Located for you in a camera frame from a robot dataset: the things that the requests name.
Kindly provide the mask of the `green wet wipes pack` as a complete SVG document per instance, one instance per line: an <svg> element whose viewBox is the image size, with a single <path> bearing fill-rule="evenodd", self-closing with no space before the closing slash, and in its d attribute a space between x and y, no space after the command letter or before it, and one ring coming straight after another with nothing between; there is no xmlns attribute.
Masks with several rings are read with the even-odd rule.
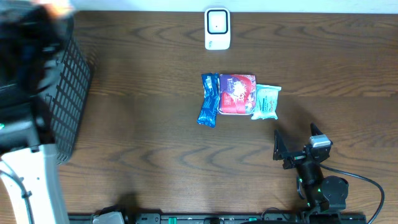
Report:
<svg viewBox="0 0 398 224"><path fill-rule="evenodd" d="M278 119L276 108L281 86L256 85L256 107L251 119Z"/></svg>

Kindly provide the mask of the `blue Oreo cookie pack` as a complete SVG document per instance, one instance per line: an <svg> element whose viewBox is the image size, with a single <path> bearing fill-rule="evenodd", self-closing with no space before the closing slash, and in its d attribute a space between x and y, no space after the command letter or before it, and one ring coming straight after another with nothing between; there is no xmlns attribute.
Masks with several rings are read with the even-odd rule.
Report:
<svg viewBox="0 0 398 224"><path fill-rule="evenodd" d="M201 75L204 100L198 115L197 123L214 128L219 106L218 73L206 73Z"/></svg>

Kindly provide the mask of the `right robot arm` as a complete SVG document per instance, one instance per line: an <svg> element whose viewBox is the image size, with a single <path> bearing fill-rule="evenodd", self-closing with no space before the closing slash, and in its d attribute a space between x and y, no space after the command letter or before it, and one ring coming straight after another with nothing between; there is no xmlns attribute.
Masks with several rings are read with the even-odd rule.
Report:
<svg viewBox="0 0 398 224"><path fill-rule="evenodd" d="M325 177L321 163L329 158L333 142L315 124L310 125L308 144L290 152L278 130L274 131L273 160L282 160L284 169L296 169L298 187L304 191L309 207L318 213L339 212L346 208L348 182L335 175Z"/></svg>

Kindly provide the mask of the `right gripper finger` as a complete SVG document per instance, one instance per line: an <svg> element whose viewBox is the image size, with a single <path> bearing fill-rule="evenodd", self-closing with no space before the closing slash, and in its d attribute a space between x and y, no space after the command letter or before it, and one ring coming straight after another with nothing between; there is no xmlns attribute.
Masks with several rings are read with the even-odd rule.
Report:
<svg viewBox="0 0 398 224"><path fill-rule="evenodd" d="M316 126L315 123L310 124L310 130L311 130L312 136L323 135L323 133L319 130L319 128Z"/></svg>
<svg viewBox="0 0 398 224"><path fill-rule="evenodd" d="M273 160L278 161L285 159L287 157L288 150L283 142L282 136L279 131L276 129L274 131L274 152L273 152Z"/></svg>

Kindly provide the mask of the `pink purple liner pack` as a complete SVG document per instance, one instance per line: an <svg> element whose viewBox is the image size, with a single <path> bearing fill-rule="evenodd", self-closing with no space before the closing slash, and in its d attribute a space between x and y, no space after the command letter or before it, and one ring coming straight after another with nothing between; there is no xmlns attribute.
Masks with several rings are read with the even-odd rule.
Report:
<svg viewBox="0 0 398 224"><path fill-rule="evenodd" d="M256 76L220 74L218 112L230 115L253 114L256 107Z"/></svg>

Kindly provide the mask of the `orange Kleenex tissue pack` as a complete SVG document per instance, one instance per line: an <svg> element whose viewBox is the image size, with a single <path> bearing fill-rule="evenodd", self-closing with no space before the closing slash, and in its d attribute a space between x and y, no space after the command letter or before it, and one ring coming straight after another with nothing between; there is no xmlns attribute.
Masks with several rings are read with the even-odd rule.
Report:
<svg viewBox="0 0 398 224"><path fill-rule="evenodd" d="M42 5L55 18L67 17L76 12L71 0L32 0L32 2Z"/></svg>

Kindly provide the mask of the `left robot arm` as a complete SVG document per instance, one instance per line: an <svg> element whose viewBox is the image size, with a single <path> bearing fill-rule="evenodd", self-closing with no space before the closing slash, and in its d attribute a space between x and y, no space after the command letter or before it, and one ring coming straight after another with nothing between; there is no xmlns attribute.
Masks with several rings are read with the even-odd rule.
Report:
<svg viewBox="0 0 398 224"><path fill-rule="evenodd" d="M1 2L1 180L18 223L124 223L67 212L58 167L75 148L93 72L64 6Z"/></svg>

